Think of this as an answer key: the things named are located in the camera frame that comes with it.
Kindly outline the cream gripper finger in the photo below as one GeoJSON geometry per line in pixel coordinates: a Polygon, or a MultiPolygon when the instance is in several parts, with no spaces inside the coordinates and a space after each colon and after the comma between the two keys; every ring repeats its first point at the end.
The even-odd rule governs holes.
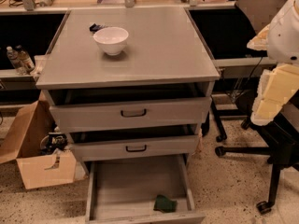
{"type": "Polygon", "coordinates": [[[253,50],[267,50],[268,41],[267,35],[269,31],[269,24],[267,24],[256,36],[254,36],[247,44],[248,49],[253,50]]]}
{"type": "Polygon", "coordinates": [[[273,121],[298,90],[298,65],[279,63],[272,71],[263,70],[252,106],[251,122],[265,126],[273,121]]]}

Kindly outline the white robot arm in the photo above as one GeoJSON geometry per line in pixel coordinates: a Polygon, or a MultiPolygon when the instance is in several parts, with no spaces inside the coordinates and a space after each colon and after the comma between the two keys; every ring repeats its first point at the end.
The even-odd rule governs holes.
{"type": "Polygon", "coordinates": [[[288,0],[247,47],[266,50],[278,62],[272,71],[263,71],[250,115],[253,124],[264,126],[299,90],[299,0],[288,0]]]}

